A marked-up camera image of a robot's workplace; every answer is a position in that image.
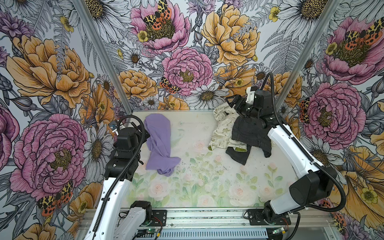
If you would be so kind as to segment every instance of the metal bracket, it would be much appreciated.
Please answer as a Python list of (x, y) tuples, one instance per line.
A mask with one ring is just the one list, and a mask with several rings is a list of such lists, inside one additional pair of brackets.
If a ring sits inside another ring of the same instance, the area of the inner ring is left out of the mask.
[(286, 225), (283, 218), (287, 221), (288, 225), (291, 225), (291, 219), (289, 218), (289, 215), (278, 215), (276, 218), (271, 219), (271, 223), (268, 223), (264, 220), (264, 209), (248, 209), (248, 220), (249, 224), (251, 226), (257, 226), (257, 225)]

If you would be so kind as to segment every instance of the purple cloth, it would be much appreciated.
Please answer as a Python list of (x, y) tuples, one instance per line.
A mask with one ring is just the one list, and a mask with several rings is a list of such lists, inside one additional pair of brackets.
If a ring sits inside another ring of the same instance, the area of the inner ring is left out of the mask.
[(150, 114), (144, 120), (144, 126), (151, 135), (147, 146), (151, 151), (147, 162), (147, 170), (157, 170), (159, 174), (169, 177), (179, 157), (170, 157), (170, 122), (162, 114)]

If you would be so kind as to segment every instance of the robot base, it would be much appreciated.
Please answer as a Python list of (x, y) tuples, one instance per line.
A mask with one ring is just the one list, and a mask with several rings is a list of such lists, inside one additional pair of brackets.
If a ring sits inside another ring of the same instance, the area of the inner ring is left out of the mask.
[(248, 220), (251, 226), (256, 225), (286, 225), (283, 218), (287, 221), (288, 225), (291, 225), (291, 220), (288, 213), (274, 215), (269, 221), (265, 220), (265, 209), (248, 209)]

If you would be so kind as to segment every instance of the white patterned cloth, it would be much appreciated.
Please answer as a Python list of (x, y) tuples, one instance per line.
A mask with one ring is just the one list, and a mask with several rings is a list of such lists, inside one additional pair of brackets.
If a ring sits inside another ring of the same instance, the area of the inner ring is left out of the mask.
[(219, 105), (214, 110), (214, 117), (217, 120), (217, 127), (214, 130), (209, 143), (210, 150), (216, 147), (233, 147), (235, 151), (246, 152), (247, 145), (232, 139), (232, 128), (239, 115), (236, 110), (231, 108), (227, 102)]

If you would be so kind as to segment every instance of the ventilated metal panel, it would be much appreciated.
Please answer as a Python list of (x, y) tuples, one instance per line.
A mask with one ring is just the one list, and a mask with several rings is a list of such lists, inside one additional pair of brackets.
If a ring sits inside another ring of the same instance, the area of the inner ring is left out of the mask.
[[(209, 228), (209, 229), (164, 229), (158, 240), (187, 239), (253, 239), (268, 238), (265, 228)], [(138, 237), (151, 240), (152, 235)]]

